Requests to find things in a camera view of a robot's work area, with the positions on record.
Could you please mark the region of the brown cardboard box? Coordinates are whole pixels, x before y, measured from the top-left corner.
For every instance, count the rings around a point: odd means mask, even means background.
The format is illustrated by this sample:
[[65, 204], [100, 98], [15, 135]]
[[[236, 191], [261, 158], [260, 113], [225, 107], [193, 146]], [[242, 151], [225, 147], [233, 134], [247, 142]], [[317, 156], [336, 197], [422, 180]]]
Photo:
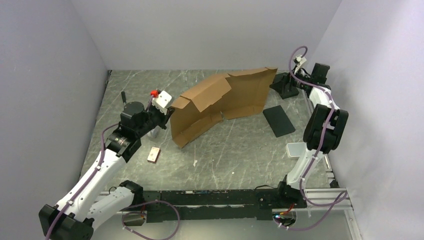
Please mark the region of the brown cardboard box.
[[173, 142], [183, 148], [223, 120], [263, 111], [276, 67], [217, 73], [180, 94], [172, 103]]

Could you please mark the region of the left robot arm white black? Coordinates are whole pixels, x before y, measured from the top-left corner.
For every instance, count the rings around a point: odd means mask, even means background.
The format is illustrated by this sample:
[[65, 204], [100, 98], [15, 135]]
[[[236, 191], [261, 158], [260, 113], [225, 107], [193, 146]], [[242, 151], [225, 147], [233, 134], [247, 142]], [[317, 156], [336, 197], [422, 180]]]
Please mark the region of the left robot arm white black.
[[141, 146], [141, 138], [156, 127], [166, 129], [173, 114], [170, 100], [154, 98], [150, 105], [125, 104], [114, 131], [101, 137], [100, 152], [78, 183], [55, 205], [44, 205], [38, 213], [47, 240], [89, 240], [116, 212], [144, 203], [143, 188], [124, 181], [110, 195], [97, 197], [110, 179], [124, 167]]

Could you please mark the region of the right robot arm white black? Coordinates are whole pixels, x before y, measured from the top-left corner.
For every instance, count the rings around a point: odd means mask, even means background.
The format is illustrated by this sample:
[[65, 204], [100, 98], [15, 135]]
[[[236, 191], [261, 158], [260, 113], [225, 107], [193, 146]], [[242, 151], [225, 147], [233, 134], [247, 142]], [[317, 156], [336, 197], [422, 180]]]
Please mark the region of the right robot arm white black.
[[312, 103], [313, 111], [303, 133], [302, 150], [294, 168], [278, 184], [276, 203], [282, 207], [304, 206], [306, 183], [312, 170], [341, 141], [349, 113], [335, 103], [331, 87], [326, 84], [331, 67], [315, 63], [308, 73], [299, 64], [292, 71], [278, 73], [270, 85], [271, 89], [303, 90]]

